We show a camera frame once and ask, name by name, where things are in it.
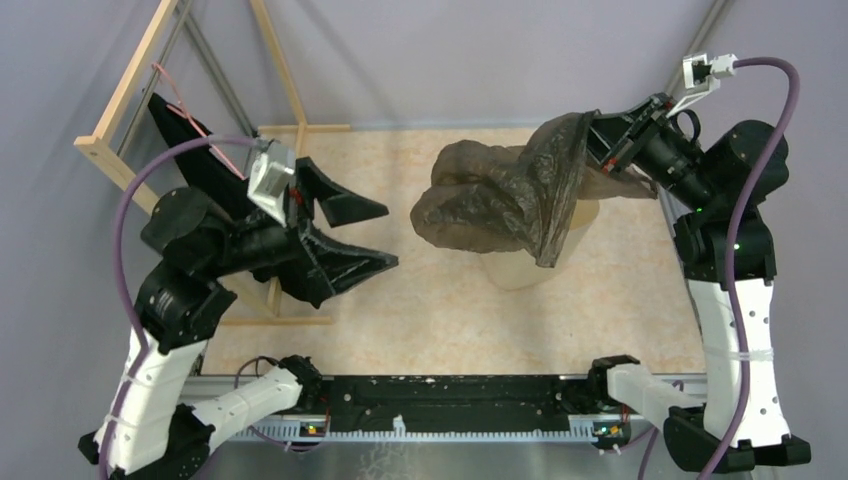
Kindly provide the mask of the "dark translucent trash bag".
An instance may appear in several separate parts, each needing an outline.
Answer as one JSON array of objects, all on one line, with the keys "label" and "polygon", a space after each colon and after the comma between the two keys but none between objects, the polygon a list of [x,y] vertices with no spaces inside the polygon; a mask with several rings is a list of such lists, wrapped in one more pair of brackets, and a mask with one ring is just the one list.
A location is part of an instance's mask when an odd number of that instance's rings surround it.
[{"label": "dark translucent trash bag", "polygon": [[556,266],[580,200],[656,199],[658,188],[626,168],[611,178],[588,150],[597,112],[543,123],[516,146],[460,140],[446,145],[430,186],[412,207],[417,235],[438,248],[479,254],[526,251],[537,266]]}]

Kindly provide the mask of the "beige plastic trash bin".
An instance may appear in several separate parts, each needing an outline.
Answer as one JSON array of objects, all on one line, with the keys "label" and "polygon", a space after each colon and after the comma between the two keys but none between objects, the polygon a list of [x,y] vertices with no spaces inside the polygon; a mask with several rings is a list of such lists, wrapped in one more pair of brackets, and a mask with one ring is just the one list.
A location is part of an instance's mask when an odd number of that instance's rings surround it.
[{"label": "beige plastic trash bin", "polygon": [[597,221],[600,210],[599,200],[577,201],[567,236],[554,267],[540,267],[526,250],[520,250],[479,254],[483,271],[491,283],[505,291],[529,288],[555,278],[564,272],[569,259]]}]

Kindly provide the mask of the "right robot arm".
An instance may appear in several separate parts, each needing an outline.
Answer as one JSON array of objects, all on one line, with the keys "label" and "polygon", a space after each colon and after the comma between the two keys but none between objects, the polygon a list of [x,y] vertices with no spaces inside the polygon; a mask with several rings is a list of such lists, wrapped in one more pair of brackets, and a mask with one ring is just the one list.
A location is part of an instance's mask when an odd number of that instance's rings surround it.
[{"label": "right robot arm", "polygon": [[689,103],[665,94],[591,122],[588,150],[603,174],[620,179],[635,166],[687,208],[674,223],[674,246],[696,309],[707,387],[697,400],[618,356],[593,363],[586,397],[600,412],[622,404],[641,414],[662,433],[675,464],[702,477],[811,460],[776,385],[776,254],[758,210],[787,181],[784,132],[797,102],[788,96],[776,125],[739,122],[708,149],[678,125],[691,115]]}]

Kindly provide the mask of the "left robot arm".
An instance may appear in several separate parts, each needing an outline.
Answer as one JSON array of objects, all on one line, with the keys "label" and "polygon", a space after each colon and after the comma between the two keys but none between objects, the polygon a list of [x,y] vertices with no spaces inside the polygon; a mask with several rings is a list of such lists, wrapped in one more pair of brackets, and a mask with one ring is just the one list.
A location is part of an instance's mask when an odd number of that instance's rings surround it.
[{"label": "left robot arm", "polygon": [[259,155],[247,195],[254,212],[237,221],[204,192],[179,188],[159,200],[143,229],[144,242],[161,260],[130,310],[130,351],[111,411],[78,444],[104,478],[188,479],[243,429],[319,404],[321,374],[300,355],[276,361],[259,379],[215,399],[180,401],[195,360],[236,301],[223,277],[281,269],[284,286],[319,307],[398,263],[394,255],[338,242],[314,226],[316,211],[338,227],[389,210],[330,180],[307,157]]}]

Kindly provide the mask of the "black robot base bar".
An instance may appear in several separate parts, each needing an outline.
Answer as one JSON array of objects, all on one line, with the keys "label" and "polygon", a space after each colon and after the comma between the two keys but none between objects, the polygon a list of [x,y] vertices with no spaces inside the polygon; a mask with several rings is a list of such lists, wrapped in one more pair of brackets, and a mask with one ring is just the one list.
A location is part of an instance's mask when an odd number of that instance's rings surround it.
[{"label": "black robot base bar", "polygon": [[622,425],[635,415],[568,375],[337,375],[283,412],[326,420],[332,433],[387,432],[397,419],[411,433],[565,432],[575,418]]}]

